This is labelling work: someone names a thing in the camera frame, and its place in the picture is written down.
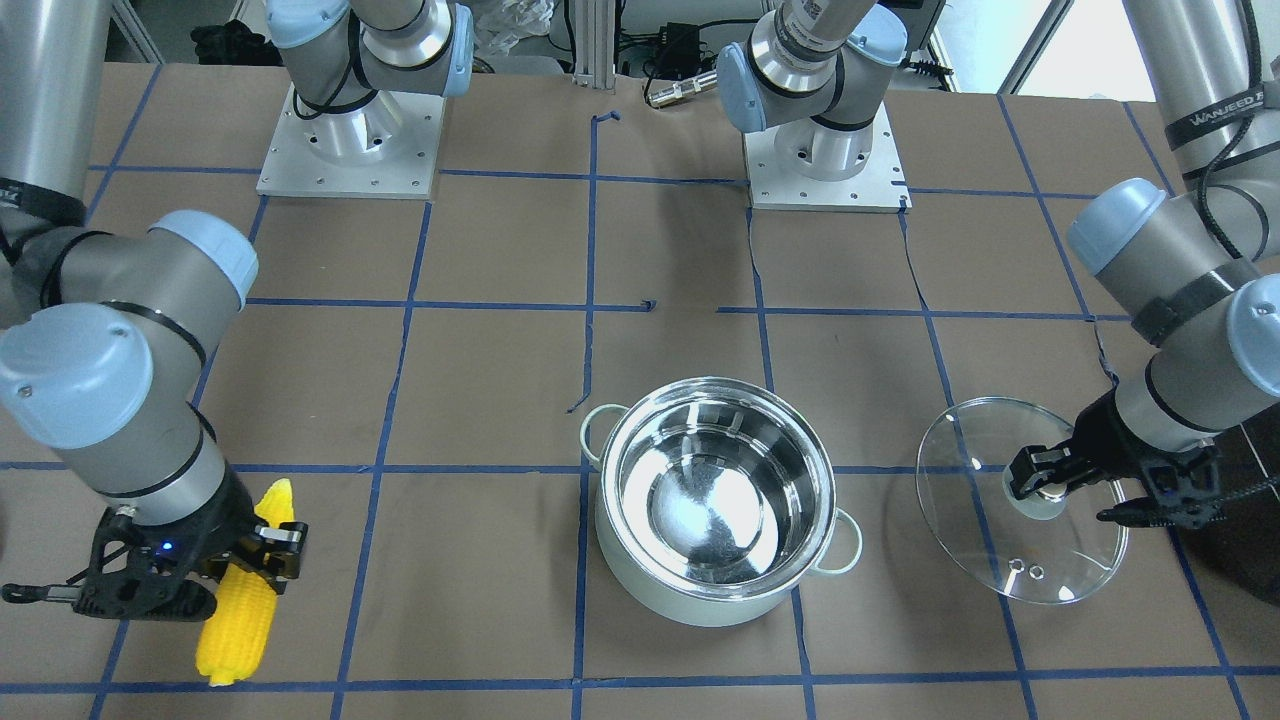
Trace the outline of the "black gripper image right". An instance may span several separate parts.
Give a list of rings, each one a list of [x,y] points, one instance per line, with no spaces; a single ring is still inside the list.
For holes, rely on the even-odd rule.
[[[1006,488],[1023,501],[1044,493],[1064,497],[1102,480],[1135,479],[1146,496],[1097,512],[1098,520],[1201,529],[1222,520],[1219,456],[1212,441],[1176,452],[1146,443],[1124,425],[1110,391],[1076,416],[1070,439],[1021,447],[1007,465]]]

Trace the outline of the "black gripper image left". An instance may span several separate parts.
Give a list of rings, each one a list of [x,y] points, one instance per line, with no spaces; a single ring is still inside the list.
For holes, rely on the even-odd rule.
[[[300,578],[307,538],[305,521],[262,524],[243,482],[227,469],[215,495],[179,521],[147,527],[105,512],[79,587],[78,612],[108,620],[204,623],[218,602],[200,578],[224,582],[237,568],[284,594]]]

